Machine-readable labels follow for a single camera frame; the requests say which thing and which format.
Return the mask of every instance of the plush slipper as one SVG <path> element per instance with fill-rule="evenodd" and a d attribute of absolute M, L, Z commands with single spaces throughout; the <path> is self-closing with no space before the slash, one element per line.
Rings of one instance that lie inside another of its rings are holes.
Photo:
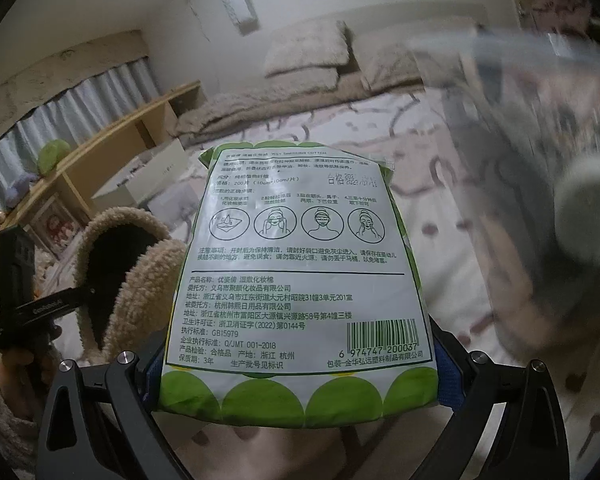
<path fill-rule="evenodd" d="M 167 325 L 185 252 L 144 210 L 112 208 L 90 222 L 75 266 L 75 285 L 92 293 L 77 314 L 84 359 L 111 362 Z"/>

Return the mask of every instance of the barcode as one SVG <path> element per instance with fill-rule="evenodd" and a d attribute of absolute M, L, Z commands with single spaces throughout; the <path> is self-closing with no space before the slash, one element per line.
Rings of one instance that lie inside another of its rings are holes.
<path fill-rule="evenodd" d="M 415 319 L 347 323 L 347 351 L 378 346 L 420 344 Z"/>

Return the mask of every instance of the black clamp arm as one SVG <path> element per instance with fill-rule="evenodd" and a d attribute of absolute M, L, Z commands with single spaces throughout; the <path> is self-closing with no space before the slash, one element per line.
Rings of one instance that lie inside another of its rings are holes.
<path fill-rule="evenodd" d="M 484 352 L 468 354 L 433 320 L 431 325 L 439 400 L 454 414 L 411 478 L 460 478 L 493 405 L 505 402 L 478 479 L 567 480 L 564 424 L 544 363 L 494 364 Z M 161 362 L 164 341 L 164 331 L 155 333 L 139 354 L 122 352 L 110 365 L 80 369 L 71 360 L 62 362 L 43 417 L 37 480 L 190 480 L 141 400 L 155 388 L 148 384 L 148 370 Z M 111 403 L 120 431 L 102 416 L 98 402 Z"/>

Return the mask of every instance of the hand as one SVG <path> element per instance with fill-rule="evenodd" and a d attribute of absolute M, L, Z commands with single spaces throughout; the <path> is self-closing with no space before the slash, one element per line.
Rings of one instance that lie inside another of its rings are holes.
<path fill-rule="evenodd" d="M 62 332 L 56 327 L 52 338 L 57 338 Z M 26 373 L 24 367 L 33 362 L 33 352 L 24 348 L 10 348 L 2 354 L 0 362 L 0 393 L 4 403 L 17 418 L 32 420 L 32 410 L 27 402 L 25 387 L 20 379 L 21 373 Z M 53 359 L 46 355 L 37 358 L 40 364 L 40 379 L 47 386 L 53 381 L 56 373 Z"/>

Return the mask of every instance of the silver screw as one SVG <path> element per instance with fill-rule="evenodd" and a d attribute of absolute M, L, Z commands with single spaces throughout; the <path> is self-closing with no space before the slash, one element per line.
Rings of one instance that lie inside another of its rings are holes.
<path fill-rule="evenodd" d="M 476 364 L 483 365 L 489 362 L 489 356 L 481 350 L 474 350 L 471 352 L 471 361 Z"/>
<path fill-rule="evenodd" d="M 546 364 L 544 364 L 540 359 L 534 359 L 533 361 L 531 361 L 531 367 L 536 372 L 545 372 L 546 371 Z"/>
<path fill-rule="evenodd" d="M 74 361 L 71 359 L 65 359 L 58 365 L 58 370 L 61 372 L 68 372 L 74 367 Z"/>
<path fill-rule="evenodd" d="M 128 365 L 135 358 L 136 358 L 136 354 L 134 354 L 133 352 L 131 352 L 129 350 L 125 350 L 123 352 L 120 352 L 120 354 L 118 354 L 118 362 L 121 365 Z"/>

